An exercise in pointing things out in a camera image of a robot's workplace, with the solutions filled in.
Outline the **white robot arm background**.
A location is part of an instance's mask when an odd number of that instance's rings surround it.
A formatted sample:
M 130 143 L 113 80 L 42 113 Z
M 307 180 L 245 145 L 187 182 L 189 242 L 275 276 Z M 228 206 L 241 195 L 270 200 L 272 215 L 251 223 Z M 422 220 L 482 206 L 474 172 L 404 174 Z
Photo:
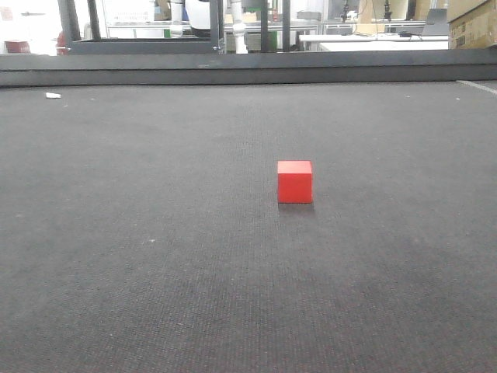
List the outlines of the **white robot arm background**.
M 243 21 L 243 7 L 241 0 L 230 0 L 229 8 L 232 17 L 232 34 L 235 39 L 235 53 L 247 54 L 249 52 L 245 43 L 246 25 Z

